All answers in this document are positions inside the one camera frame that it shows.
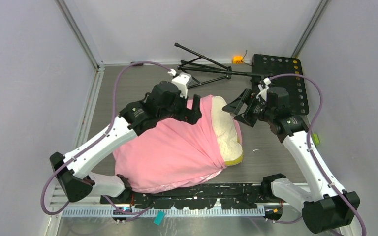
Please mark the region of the pink pillowcase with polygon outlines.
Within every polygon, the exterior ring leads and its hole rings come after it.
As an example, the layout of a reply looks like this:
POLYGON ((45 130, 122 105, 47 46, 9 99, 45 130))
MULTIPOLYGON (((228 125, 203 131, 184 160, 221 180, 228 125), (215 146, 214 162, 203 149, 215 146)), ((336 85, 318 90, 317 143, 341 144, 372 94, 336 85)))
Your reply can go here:
POLYGON ((117 148, 115 174, 139 193, 191 187, 219 175, 228 166, 212 127, 212 97, 201 98, 202 118, 195 125, 168 118, 117 148))

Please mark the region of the cream textured pillow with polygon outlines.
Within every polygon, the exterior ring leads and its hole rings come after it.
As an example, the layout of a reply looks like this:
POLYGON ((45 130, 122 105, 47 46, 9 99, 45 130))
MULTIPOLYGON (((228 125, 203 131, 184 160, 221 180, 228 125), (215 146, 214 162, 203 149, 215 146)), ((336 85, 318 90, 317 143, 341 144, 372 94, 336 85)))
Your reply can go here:
POLYGON ((234 166, 240 164, 244 158, 241 132, 233 117, 222 110, 225 105, 227 103, 222 97, 212 97, 212 127, 222 160, 226 166, 234 166))

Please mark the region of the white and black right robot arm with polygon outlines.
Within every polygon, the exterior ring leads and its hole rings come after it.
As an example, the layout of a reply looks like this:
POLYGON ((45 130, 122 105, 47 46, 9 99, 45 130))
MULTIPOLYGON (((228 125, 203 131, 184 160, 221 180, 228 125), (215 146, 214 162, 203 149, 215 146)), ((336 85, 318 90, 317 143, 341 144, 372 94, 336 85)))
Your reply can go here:
POLYGON ((295 159, 309 187, 306 191, 283 174, 270 175, 261 182, 263 199, 268 202, 282 199, 293 206, 314 234, 352 223, 360 198, 356 192, 348 192, 324 163, 308 126, 292 112, 285 88, 266 88, 259 94, 245 89, 223 111, 250 127, 257 121, 269 124, 272 133, 295 159))

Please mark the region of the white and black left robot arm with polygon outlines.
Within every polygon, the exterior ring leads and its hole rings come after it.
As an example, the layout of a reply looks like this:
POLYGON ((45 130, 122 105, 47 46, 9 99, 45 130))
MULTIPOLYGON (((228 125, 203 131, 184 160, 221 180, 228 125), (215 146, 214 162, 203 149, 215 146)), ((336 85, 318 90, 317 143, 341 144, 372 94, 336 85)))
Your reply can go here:
POLYGON ((155 128, 168 118, 195 125, 202 117, 200 96, 187 98, 186 85, 162 81, 142 100, 127 104, 114 114, 109 125, 80 147, 66 154, 53 153, 49 160, 54 177, 64 191, 67 201, 74 203, 91 193, 113 197, 127 203, 131 190, 118 176, 92 173, 92 169, 121 145, 155 128))

